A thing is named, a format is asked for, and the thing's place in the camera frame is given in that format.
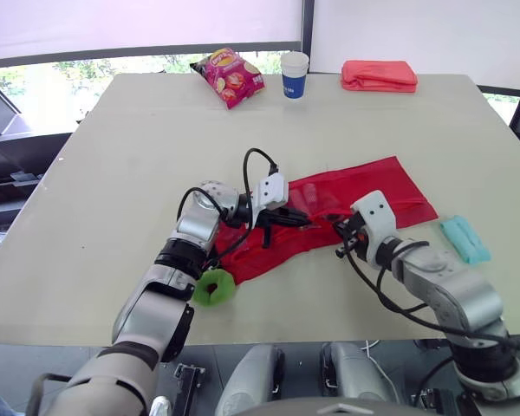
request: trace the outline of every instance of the chip bag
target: chip bag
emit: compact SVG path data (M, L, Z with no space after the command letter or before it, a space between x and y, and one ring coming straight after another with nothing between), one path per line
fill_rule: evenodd
M214 88L228 109L264 88L260 71L229 48L192 63L191 68Z

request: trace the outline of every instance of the table surface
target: table surface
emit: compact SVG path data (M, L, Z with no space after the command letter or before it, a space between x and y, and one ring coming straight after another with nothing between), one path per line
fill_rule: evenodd
M279 76L266 84L227 111L197 75L118 75L0 247L0 342L107 345L185 189L216 179L242 190L252 146L288 180L397 155L440 218L465 216L490 248L492 261L475 268L504 299L511 333L520 333L520 143L468 77L420 75L416 94L387 94L309 75L299 101L283 96ZM253 159L251 182L265 173ZM438 221L400 235L451 248ZM437 334L383 309L334 248L291 258L226 304L197 306L187 342ZM400 304L416 303L393 279L385 287Z

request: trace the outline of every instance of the white cup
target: white cup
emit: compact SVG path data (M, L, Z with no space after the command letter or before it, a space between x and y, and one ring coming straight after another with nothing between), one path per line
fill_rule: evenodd
M281 57L283 93L292 99L304 94L309 57L303 52L289 52Z

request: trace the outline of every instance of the green ring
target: green ring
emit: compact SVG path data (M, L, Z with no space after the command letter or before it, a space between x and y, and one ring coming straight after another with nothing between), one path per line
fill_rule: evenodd
M208 287L216 284L216 289L210 294ZM233 275L223 269L205 271L197 282L192 300L202 306L216 306L228 301L235 293Z

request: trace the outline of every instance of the folded pink towel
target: folded pink towel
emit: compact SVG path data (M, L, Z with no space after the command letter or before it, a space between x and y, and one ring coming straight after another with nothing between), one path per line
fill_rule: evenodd
M350 91L413 93L418 78L404 61L346 61L341 85Z

